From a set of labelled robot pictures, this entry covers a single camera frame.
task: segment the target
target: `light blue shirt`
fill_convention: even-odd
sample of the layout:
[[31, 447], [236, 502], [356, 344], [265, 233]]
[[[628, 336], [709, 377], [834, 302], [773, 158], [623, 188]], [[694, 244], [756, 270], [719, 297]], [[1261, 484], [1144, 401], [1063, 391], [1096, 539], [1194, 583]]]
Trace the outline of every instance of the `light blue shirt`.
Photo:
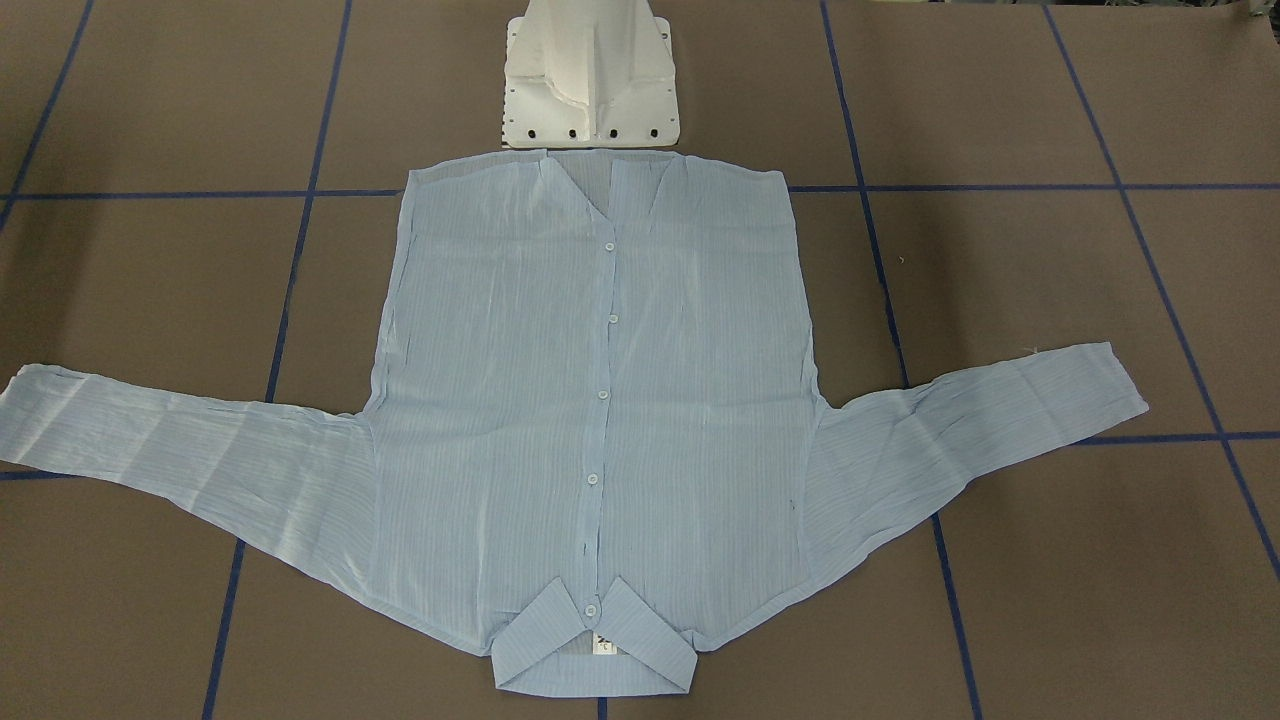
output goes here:
[[166, 497], [499, 688], [658, 694], [970, 479], [1147, 409], [1106, 343], [841, 409], [817, 380], [780, 173], [508, 151], [410, 176], [361, 413], [28, 365], [0, 459]]

